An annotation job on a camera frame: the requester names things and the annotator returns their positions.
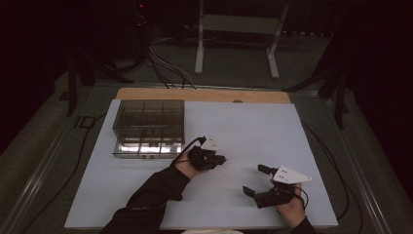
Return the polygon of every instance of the hand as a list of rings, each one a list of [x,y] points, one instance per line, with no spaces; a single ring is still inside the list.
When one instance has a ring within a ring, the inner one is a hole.
[[[295,184],[295,187],[294,193],[301,197],[301,183]],[[303,201],[296,196],[293,196],[289,203],[276,206],[276,208],[291,228],[296,227],[306,217]]]
[[[192,179],[193,177],[205,173],[207,171],[197,171],[194,167],[192,167],[191,163],[188,161],[188,152],[181,155],[174,164],[175,167],[180,170],[184,175]]]

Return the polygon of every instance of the dark floor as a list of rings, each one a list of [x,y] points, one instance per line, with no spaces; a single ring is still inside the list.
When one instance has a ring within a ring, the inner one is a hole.
[[[151,49],[158,57],[186,71],[198,88],[277,91],[309,78],[327,43],[328,40],[321,37],[283,35],[276,49],[276,61],[281,75],[279,80],[270,77],[265,46],[262,43],[240,43],[235,39],[225,40],[224,45],[221,45],[220,41],[208,43],[204,73],[198,76],[194,74],[196,40],[175,41],[160,38]],[[181,84],[180,76],[160,69],[171,82]],[[163,86],[154,69],[147,64],[126,77],[134,81],[128,85],[131,87]],[[66,75],[56,81],[56,92],[0,158],[1,233],[22,233],[21,230],[25,227],[27,229],[24,233],[98,233],[98,230],[68,230],[63,227],[102,121],[98,121],[87,135],[77,169],[76,162],[87,130],[73,126],[78,116],[96,117],[105,113],[111,99],[116,96],[119,88],[125,85],[103,76],[99,77],[94,87],[79,85],[78,107],[73,117],[66,117],[68,104],[58,99],[61,93],[67,90],[66,82]],[[302,121],[325,142],[343,178],[355,193],[355,196],[352,196],[348,190],[350,201],[347,202],[343,185],[330,164],[331,159],[327,159],[315,136],[307,131],[337,216],[342,214],[349,204],[349,209],[340,218],[338,227],[321,231],[326,234],[357,233],[362,225],[361,233],[411,233],[413,206],[359,111],[351,91],[347,91],[345,100],[349,109],[349,113],[343,116],[345,129],[339,130],[331,118],[331,101],[319,99],[317,92],[314,92],[319,85],[320,83],[316,83],[289,95]],[[46,164],[49,168],[42,174],[35,171],[47,157],[53,159]],[[72,172],[75,172],[74,176],[54,198]],[[32,180],[37,181],[37,186],[25,186]],[[25,197],[24,188],[32,189],[31,194],[36,196]],[[244,230],[244,233],[261,234],[269,231]]]

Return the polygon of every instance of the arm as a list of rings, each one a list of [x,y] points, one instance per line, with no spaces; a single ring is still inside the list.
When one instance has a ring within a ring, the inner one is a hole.
[[[301,183],[296,184],[295,194],[301,197]],[[277,211],[285,219],[291,234],[313,234],[317,233],[310,221],[307,219],[301,199],[293,197],[287,204],[277,206]]]
[[[158,233],[168,199],[181,201],[186,185],[200,173],[187,161],[154,173],[134,192],[126,207],[113,215],[101,234]]]

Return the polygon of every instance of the transparent box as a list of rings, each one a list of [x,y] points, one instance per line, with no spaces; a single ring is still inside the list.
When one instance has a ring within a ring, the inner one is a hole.
[[[121,100],[113,124],[118,158],[175,158],[185,143],[184,100]]]

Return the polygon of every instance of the black long-sleeve shirt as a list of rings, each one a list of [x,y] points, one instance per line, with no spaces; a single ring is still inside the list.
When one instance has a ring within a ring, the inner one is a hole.
[[[168,167],[151,175],[133,193],[125,208],[118,210],[101,234],[156,234],[164,219],[167,201],[182,200],[182,192],[190,179],[176,167]],[[292,234],[316,233],[308,219],[304,219]]]

